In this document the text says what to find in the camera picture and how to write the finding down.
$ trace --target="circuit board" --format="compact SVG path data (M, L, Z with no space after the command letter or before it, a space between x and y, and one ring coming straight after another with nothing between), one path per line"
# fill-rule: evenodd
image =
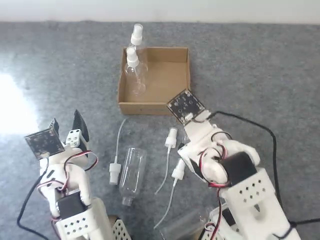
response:
M51 127L25 136L24 139L38 160L48 158L65 151L58 134L55 129Z
M169 101L167 107L184 126L205 110L203 104L188 89Z

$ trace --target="black cable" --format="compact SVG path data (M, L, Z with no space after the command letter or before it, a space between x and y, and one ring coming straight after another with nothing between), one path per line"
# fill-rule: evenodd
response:
M314 224L314 223L319 223L320 218L313 218L313 219L307 219L307 220L301 220L301 221L289 221L290 223L290 228L286 231L286 233L283 236L277 236L273 234L276 238L279 240L285 239L293 229L295 229L298 225L305 225L305 224Z
M21 207L21 210L20 210L20 213L19 213L19 216L18 218L16 219L16 224L18 225L19 228L25 230L25 231L28 231L30 233L33 233L37 236L39 236L40 238L42 239L45 239L45 240L49 240L49 238L47 238L46 236L42 235L41 233L31 229L31 228L28 228L24 225L22 225L20 223L21 221L21 218L25 212L25 209L26 209L26 206L27 206L27 203L32 195L32 193L34 192L35 188L37 187L37 185L40 183L41 179L43 178L43 176L47 173L47 170L48 170L48 167L49 167L49 159L47 159L47 165L46 165L46 169L45 171L43 172L43 174L41 176L38 177L38 179L35 181L35 183L33 184L33 186L31 187L29 193L27 194L27 196L25 197L24 201L23 201L23 204L22 204L22 207Z
M214 134L212 134L212 136L211 136L211 142L214 141L214 136L217 135L217 134L226 134L226 135L228 135L229 138L232 140L231 134L228 133L227 131L217 131L217 132L215 132Z
M275 194L276 197L279 201L279 204L281 207L282 206L282 201L281 201L281 196L280 196L280 188L279 188L279 179L278 179L278 169L277 169L277 138L275 136L275 134L266 126L261 125L255 121L251 121L245 117L233 114L233 113L228 113L228 112L224 112L224 111L215 111L213 113L211 113L206 119L209 120L211 118L213 118L215 115L217 114L221 114L221 115L225 115L228 117L233 117L236 119L239 119L241 121L247 122L249 124L255 125L261 129L266 130L272 137L272 141L273 141L273 153L272 153L272 160L273 160L273 175L274 175L274 188L275 188Z
M273 236L275 236L279 240L286 239L289 236L289 234L291 233L291 231L297 227L297 224L294 221L289 221L289 223L290 223L290 227L289 227L288 231L286 231L286 233L283 236L278 236L276 234L273 234Z

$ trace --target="bottle neck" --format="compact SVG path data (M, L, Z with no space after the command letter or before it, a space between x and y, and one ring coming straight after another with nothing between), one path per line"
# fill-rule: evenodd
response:
M126 206L131 206L132 200L132 197L125 196L124 198L122 198L122 204Z

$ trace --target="white spray nozzle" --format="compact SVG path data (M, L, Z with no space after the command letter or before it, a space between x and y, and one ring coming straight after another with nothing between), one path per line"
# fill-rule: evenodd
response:
M175 166L175 169L172 172L171 177L173 177L174 179L182 180L185 175L185 167L185 161L180 158L177 165Z
M139 46L142 43L142 32L143 32L144 27L137 23L133 27L133 32L131 35L131 44Z
M110 163L109 172L110 172L110 180L109 184L118 185L119 173L121 170L121 164L119 163Z
M129 46L126 49L126 62L128 63L129 67L133 68L135 68L139 64L139 59L133 46Z
M176 147L177 132L178 130L175 127L170 128L169 135L166 138L164 144L167 148L171 147L172 149L174 149Z

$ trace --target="bottle cap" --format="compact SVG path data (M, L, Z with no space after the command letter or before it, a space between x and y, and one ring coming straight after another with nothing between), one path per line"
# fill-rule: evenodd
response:
M141 24L135 24L131 35L131 44L139 46L142 43L142 32L144 27Z
M118 177L121 170L121 164L119 163L110 163L109 172L110 172L110 180L109 184L118 185Z
M139 59L133 46L129 46L126 49L126 62L128 63L128 66L132 68L135 68L139 64Z
M174 149L176 147L176 143L177 143L177 132L178 130L175 127L170 128L169 131L169 135L165 140L165 146L171 147L172 149Z

